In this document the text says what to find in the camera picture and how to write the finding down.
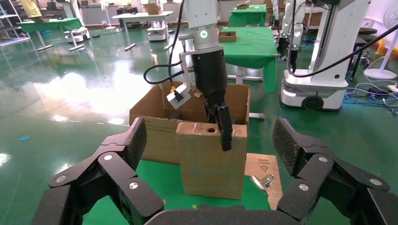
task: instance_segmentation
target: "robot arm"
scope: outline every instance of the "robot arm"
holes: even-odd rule
[[[293,0],[286,1],[285,16],[283,17],[282,22],[282,33],[278,42],[278,52],[281,55],[284,55],[284,51],[288,48],[290,44],[289,36],[294,35],[292,43],[293,47],[291,52],[291,65],[293,67],[293,71],[296,70],[296,59],[301,42],[301,36],[303,35],[303,24],[301,22],[303,21],[306,12],[305,2],[306,0],[296,0],[296,13],[294,21],[296,21],[297,23],[292,24],[291,22],[293,17]],[[291,26],[294,26],[293,34],[289,34]]]
[[[272,22],[279,31],[279,0],[272,0]]]
[[[205,98],[207,118],[210,123],[217,123],[221,133],[222,149],[231,149],[232,123],[229,107],[225,104],[227,89],[227,71],[224,48],[218,42],[217,5],[214,0],[186,0],[184,9],[188,17],[190,35],[180,36],[185,40],[193,39],[192,50],[180,54],[184,83],[167,96],[171,105],[177,109],[190,98],[191,83],[189,72],[195,72],[195,83]],[[186,57],[190,56],[193,67],[188,67]]]

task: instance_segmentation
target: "table leg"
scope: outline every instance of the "table leg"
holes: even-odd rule
[[[240,73],[242,73],[242,79],[243,79],[244,81],[255,81],[255,82],[262,82],[262,81],[263,81],[262,77],[244,76],[244,75],[243,75],[244,71],[243,71],[243,68],[242,68],[242,67],[237,67],[237,72],[238,72],[238,75],[237,75],[237,76],[228,75],[228,79],[237,80],[237,83],[238,83],[238,79],[241,79],[241,78],[239,77],[239,76],[241,76]]]
[[[43,41],[43,38],[41,37],[40,31],[36,31],[36,34],[38,35],[38,39],[40,40],[40,43],[41,43],[41,46],[42,46],[41,48],[38,48],[37,51],[40,52],[40,51],[45,50],[47,48],[53,47],[53,45],[47,45],[46,46],[46,44]]]
[[[133,48],[134,46],[136,46],[136,44],[135,44],[135,43],[134,43],[134,44],[131,44],[131,42],[130,42],[130,37],[129,37],[129,31],[128,31],[128,29],[127,29],[127,24],[126,24],[126,22],[124,21],[124,19],[122,19],[122,20],[123,20],[123,24],[124,24],[124,31],[126,31],[127,43],[129,44],[129,46],[127,46],[127,47],[124,49],[124,51],[127,52],[128,50],[130,50],[131,48]]]
[[[167,51],[169,48],[171,48],[172,44],[170,44],[170,35],[168,34],[168,26],[167,26],[167,22],[164,21],[165,25],[166,25],[166,43],[167,46],[164,47],[164,50]]]
[[[75,37],[73,36],[72,31],[69,31],[69,34],[70,34],[70,37],[72,38],[73,45],[75,46],[73,48],[69,48],[69,51],[72,52],[72,51],[77,50],[77,49],[84,49],[84,45],[77,45],[76,44],[76,40],[75,40]]]
[[[246,68],[243,67],[237,67],[237,75],[236,76],[228,76],[229,79],[236,79],[237,84],[243,84],[243,80],[245,78],[248,78],[246,75]],[[262,113],[250,113],[249,118],[253,119],[260,119],[260,120],[265,120],[265,116]]]
[[[361,61],[361,56],[362,56],[362,51],[358,53],[357,61],[355,62],[354,70],[352,71],[351,74],[351,80],[354,78],[355,73],[357,72],[358,65],[360,64]]]

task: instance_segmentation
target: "green tablecloth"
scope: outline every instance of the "green tablecloth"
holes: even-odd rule
[[[276,60],[278,54],[272,30],[267,27],[228,27],[222,31],[236,31],[236,42],[221,42],[225,61],[239,67],[264,68],[267,92],[276,89]]]
[[[234,9],[230,17],[230,26],[259,24],[265,26],[266,5],[250,5],[246,9]]]
[[[48,22],[21,22],[22,30],[25,32],[34,32],[41,30],[60,30],[70,31],[82,27],[82,23],[77,18],[66,18],[63,20],[50,19]]]
[[[263,194],[245,176],[242,200],[211,198],[204,196],[185,195],[181,179],[181,170],[178,165],[142,161],[137,169],[138,176],[166,201],[165,210],[170,209],[195,209],[200,205],[215,207],[231,207],[244,205],[247,210],[268,210],[267,195]],[[107,197],[100,200],[93,209],[84,217],[84,225],[125,225],[123,216],[118,212]]]

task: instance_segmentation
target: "white table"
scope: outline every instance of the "white table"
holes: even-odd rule
[[[166,16],[168,16],[172,13],[173,13],[172,11],[162,12],[161,14],[158,14],[158,15],[149,15],[148,13],[137,13],[137,14],[132,15],[130,13],[125,13],[125,14],[113,16],[112,17],[113,19],[122,19],[123,20],[124,30],[126,31],[127,42],[129,44],[129,46],[127,46],[124,50],[128,51],[131,48],[133,48],[134,46],[136,46],[136,44],[132,44],[130,42],[130,37],[129,37],[126,23],[153,22],[153,21],[162,21],[162,22],[164,21],[166,23]],[[171,44],[169,41],[167,24],[166,24],[166,42],[167,42],[167,46],[164,48],[164,50],[168,50],[171,47]]]

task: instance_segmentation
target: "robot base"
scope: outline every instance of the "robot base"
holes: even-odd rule
[[[90,39],[90,34],[88,32],[88,29],[86,27],[81,27],[77,30],[73,30],[73,37],[75,38],[76,43],[84,42],[88,39]],[[64,32],[66,34],[65,38],[68,43],[73,43],[72,37],[70,36],[70,32],[66,31]]]
[[[296,70],[306,74],[307,70]],[[347,91],[348,83],[313,83],[311,77],[297,78],[284,72],[280,100],[285,106],[308,110],[339,110]]]

